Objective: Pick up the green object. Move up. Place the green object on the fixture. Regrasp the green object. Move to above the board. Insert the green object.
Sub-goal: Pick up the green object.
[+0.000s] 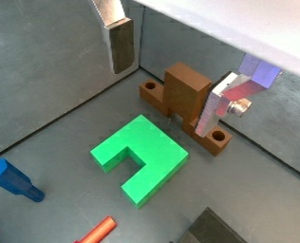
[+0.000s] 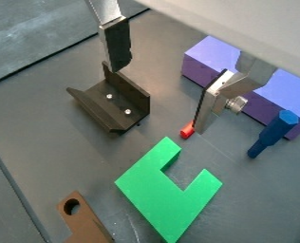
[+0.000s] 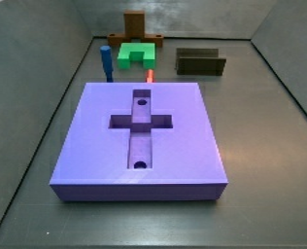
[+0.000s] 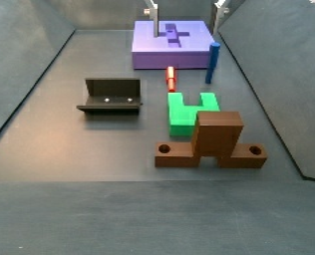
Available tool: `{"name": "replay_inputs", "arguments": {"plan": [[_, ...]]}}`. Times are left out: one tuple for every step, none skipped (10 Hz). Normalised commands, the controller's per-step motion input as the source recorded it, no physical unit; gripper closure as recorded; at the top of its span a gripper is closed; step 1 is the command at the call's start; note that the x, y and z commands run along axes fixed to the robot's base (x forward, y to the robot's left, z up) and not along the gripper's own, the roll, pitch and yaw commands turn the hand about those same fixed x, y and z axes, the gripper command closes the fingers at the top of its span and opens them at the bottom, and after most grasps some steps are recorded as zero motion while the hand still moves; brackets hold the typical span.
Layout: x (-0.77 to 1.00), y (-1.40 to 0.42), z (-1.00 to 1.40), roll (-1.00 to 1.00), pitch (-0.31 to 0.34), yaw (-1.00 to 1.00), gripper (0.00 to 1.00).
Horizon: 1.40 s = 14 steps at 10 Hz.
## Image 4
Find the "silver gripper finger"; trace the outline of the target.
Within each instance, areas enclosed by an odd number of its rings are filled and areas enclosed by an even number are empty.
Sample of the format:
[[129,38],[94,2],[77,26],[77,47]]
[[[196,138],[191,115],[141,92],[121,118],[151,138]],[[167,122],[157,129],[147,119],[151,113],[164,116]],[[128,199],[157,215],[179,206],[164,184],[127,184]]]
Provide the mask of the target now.
[[148,8],[145,9],[145,15],[151,17],[155,22],[155,36],[159,36],[159,4],[155,0],[145,0]]
[[213,3],[213,30],[212,30],[212,34],[216,34],[217,29],[219,29],[220,19],[230,12],[228,3],[230,3],[230,0],[217,0]]

